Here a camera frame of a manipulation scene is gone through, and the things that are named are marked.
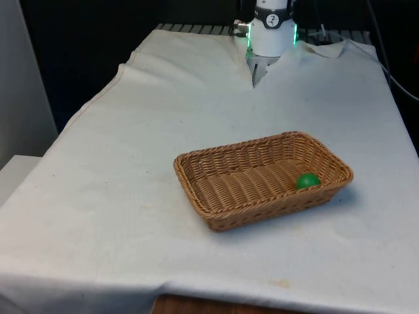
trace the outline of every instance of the black background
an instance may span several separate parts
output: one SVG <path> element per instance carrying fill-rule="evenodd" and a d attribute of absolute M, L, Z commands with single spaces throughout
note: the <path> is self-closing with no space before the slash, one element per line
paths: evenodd
<path fill-rule="evenodd" d="M 419 1 L 371 1 L 393 75 L 419 95 L 419 66 L 413 62 L 419 43 Z M 157 23 L 229 25 L 238 16 L 250 20 L 254 3 L 255 0 L 21 0 L 59 130 L 113 78 L 118 64 L 126 62 Z M 314 0 L 298 0 L 295 6 L 298 25 L 318 27 Z M 369 30 L 378 49 L 365 0 L 318 0 L 318 7 L 326 28 Z M 419 103 L 395 87 L 392 92 L 418 150 L 414 109 Z"/>

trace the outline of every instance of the woven basket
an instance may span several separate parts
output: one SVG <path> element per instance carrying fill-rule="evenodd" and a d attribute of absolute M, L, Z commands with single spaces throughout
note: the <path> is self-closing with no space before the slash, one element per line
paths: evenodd
<path fill-rule="evenodd" d="M 329 149 L 301 132 L 182 154 L 174 168 L 195 211 L 215 231 L 326 203 L 354 177 Z M 297 190 L 297 179 L 308 172 L 321 185 Z"/>

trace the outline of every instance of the white wall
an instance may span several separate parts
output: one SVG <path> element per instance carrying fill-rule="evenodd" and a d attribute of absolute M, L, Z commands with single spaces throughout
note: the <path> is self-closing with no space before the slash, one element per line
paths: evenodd
<path fill-rule="evenodd" d="M 0 0 L 0 169 L 42 156 L 57 136 L 18 0 Z"/>

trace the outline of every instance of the basket rim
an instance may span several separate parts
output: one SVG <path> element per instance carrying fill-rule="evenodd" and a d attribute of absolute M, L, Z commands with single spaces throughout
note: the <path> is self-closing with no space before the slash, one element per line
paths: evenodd
<path fill-rule="evenodd" d="M 225 152 L 228 150 L 232 150 L 237 147 L 243 147 L 243 146 L 251 146 L 255 144 L 261 144 L 261 143 L 267 143 L 273 139 L 277 138 L 283 138 L 283 137 L 304 137 L 305 139 L 314 142 L 315 145 L 317 145 L 319 148 L 323 149 L 326 154 L 330 155 L 333 159 L 335 159 L 341 168 L 343 172 L 345 172 L 345 176 L 342 176 L 336 180 L 333 180 L 328 183 L 322 183 L 319 186 L 312 186 L 310 188 L 305 188 L 302 190 L 294 190 L 289 192 L 284 192 L 281 194 L 277 194 L 275 196 L 271 196 L 269 198 L 260 198 L 254 201 L 249 201 L 240 205 L 235 205 L 231 207 L 226 207 L 222 209 L 218 209 L 216 211 L 211 211 L 209 208 L 204 206 L 201 201 L 199 200 L 198 196 L 195 193 L 194 188 L 192 187 L 191 182 L 189 181 L 185 170 L 182 166 L 182 161 L 185 158 L 189 158 L 191 156 L 197 156 L 197 155 L 205 155 L 209 152 Z M 192 206 L 194 209 L 204 218 L 226 218 L 230 216 L 231 214 L 237 214 L 244 211 L 250 211 L 252 209 L 259 208 L 261 206 L 270 205 L 272 203 L 275 203 L 277 201 L 283 201 L 283 200 L 289 200 L 292 198 L 296 198 L 297 196 L 303 196 L 305 194 L 313 194 L 315 192 L 321 191 L 321 190 L 330 190 L 334 188 L 343 188 L 348 183 L 350 183 L 354 178 L 354 172 L 352 169 L 346 165 L 338 156 L 333 154 L 322 142 L 318 141 L 317 139 L 313 138 L 311 135 L 308 135 L 307 133 L 301 132 L 301 131 L 288 131 L 277 135 L 271 135 L 268 137 L 262 137 L 260 139 L 252 139 L 249 141 L 243 141 L 239 143 L 229 144 L 229 145 L 223 145 L 220 147 L 213 147 L 213 148 L 205 148 L 201 150 L 194 150 L 185 154 L 180 154 L 173 163 L 173 167 L 175 168 L 176 175 L 178 176 L 178 179 L 181 183 L 181 186 L 183 187 L 185 193 L 188 196 L 188 199 L 192 203 Z"/>

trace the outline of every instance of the white cloth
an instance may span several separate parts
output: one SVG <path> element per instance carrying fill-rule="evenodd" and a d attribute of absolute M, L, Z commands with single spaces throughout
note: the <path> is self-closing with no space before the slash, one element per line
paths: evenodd
<path fill-rule="evenodd" d="M 245 53 L 228 37 L 150 34 L 0 209 L 5 300 L 27 313 L 138 313 L 162 293 L 417 313 L 419 163 L 380 66 L 350 45 L 338 58 L 299 45 L 253 89 Z M 321 207 L 209 230 L 174 158 L 290 130 L 324 142 L 353 183 Z"/>

